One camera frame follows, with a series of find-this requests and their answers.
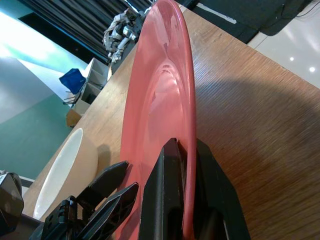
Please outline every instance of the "black curtain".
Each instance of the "black curtain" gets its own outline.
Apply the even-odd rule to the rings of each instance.
[[[104,31],[115,15],[129,7],[125,0],[19,0],[36,14],[80,41],[105,59],[102,43]],[[129,0],[138,11],[144,11],[149,0]]]

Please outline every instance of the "black cable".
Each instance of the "black cable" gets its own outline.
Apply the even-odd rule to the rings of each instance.
[[[314,9],[318,4],[320,4],[320,1],[318,1],[316,3],[316,5],[314,5],[309,11],[307,11],[306,13],[302,14],[302,15],[297,15],[298,18],[303,17],[305,15],[307,15],[308,13],[310,13],[312,11],[312,9]]]

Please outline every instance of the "green wall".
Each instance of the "green wall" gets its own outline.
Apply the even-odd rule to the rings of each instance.
[[[71,132],[68,111],[53,94],[0,123],[1,169],[35,179]]]

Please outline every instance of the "red plate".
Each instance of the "red plate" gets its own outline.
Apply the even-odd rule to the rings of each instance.
[[[142,27],[126,99],[120,159],[131,163],[123,187],[139,183],[117,239],[137,240],[143,191],[163,145],[177,138],[187,151],[183,235],[193,231],[196,178],[195,81],[187,26],[178,5],[159,0]]]

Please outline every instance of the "wooden table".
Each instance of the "wooden table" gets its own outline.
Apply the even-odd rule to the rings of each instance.
[[[197,136],[236,188],[252,239],[320,238],[320,90],[183,9],[192,47]],[[135,50],[76,128],[119,161]],[[32,215],[55,156],[25,194]]]

